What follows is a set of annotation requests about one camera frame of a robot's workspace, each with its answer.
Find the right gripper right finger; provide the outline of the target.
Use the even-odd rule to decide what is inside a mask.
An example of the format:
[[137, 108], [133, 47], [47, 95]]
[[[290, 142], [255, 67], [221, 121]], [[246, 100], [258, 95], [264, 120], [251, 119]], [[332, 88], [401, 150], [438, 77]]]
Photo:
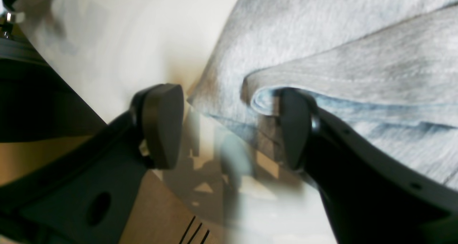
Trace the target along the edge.
[[289, 167], [316, 183], [339, 244], [456, 244], [457, 192], [389, 157], [295, 88], [279, 94]]

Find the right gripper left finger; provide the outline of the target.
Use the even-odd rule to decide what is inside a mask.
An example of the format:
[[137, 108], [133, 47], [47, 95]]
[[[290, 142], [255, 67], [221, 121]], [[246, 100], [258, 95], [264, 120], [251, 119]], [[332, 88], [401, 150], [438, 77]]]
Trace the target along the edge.
[[1, 235], [24, 244], [116, 244], [149, 169], [174, 169], [184, 94], [137, 92], [130, 108], [77, 149], [1, 186]]

